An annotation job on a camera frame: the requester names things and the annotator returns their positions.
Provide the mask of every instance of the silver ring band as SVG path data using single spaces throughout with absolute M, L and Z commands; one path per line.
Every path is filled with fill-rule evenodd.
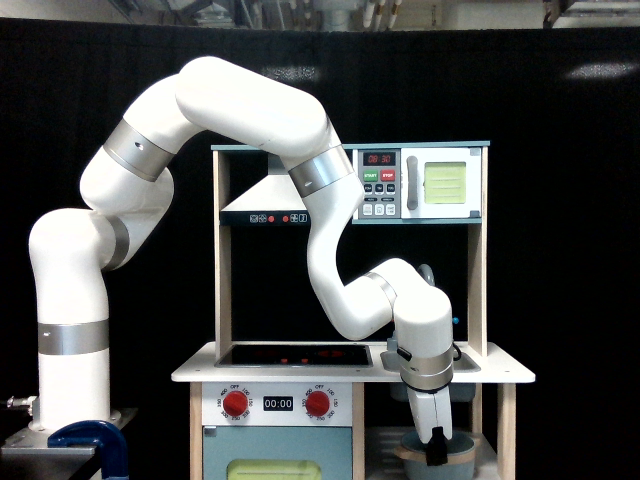
M 393 289 L 389 282 L 387 282 L 384 277 L 378 275 L 376 272 L 369 272 L 364 275 L 365 277 L 369 277 L 371 280 L 376 282 L 376 285 L 380 287 L 382 292 L 386 295 L 387 300 L 389 300 L 389 304 L 391 305 L 391 309 L 393 310 L 393 304 L 396 303 L 396 298 L 398 298 L 398 294 Z
M 155 182 L 174 157 L 124 120 L 120 120 L 103 148 L 121 166 L 148 182 Z
M 122 222 L 122 220 L 115 215 L 105 215 L 104 218 L 106 218 L 111 224 L 113 233 L 116 235 L 116 248 L 113 251 L 111 260 L 109 260 L 109 263 L 107 263 L 102 269 L 103 271 L 108 272 L 118 268 L 127 257 L 127 253 L 129 253 L 129 230 L 127 230 L 127 226 Z
M 38 323 L 38 352 L 81 355 L 109 348 L 109 319 L 90 323 Z
M 302 198 L 308 197 L 350 173 L 353 173 L 353 167 L 342 145 L 333 147 L 289 170 L 291 180 Z
M 438 390 L 453 379 L 453 346 L 431 358 L 400 356 L 400 377 L 416 390 Z

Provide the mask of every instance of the green start button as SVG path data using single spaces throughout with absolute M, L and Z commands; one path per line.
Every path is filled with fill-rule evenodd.
M 365 182 L 377 182 L 378 181 L 378 171 L 377 170 L 365 170 L 362 172 L 363 179 Z

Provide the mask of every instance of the digital display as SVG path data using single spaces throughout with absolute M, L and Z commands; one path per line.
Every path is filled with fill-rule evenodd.
M 365 167 L 395 165 L 396 154 L 395 152 L 364 152 L 362 154 L 362 164 Z
M 293 397 L 264 397 L 265 412 L 292 412 Z

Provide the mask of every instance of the oven door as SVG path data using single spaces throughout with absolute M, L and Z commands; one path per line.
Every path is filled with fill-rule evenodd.
M 481 148 L 403 148 L 402 218 L 479 218 Z
M 205 480 L 352 478 L 350 427 L 206 427 Z

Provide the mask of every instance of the red knob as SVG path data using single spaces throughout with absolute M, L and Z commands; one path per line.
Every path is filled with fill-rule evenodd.
M 307 397 L 307 403 L 305 403 L 307 412 L 314 417 L 322 417 L 329 411 L 329 397 L 324 392 L 316 390 L 311 392 Z
M 222 401 L 222 408 L 232 417 L 239 417 L 244 412 L 247 411 L 247 407 L 249 406 L 249 400 L 247 400 L 247 396 L 242 393 L 233 391 L 229 393 L 224 400 Z

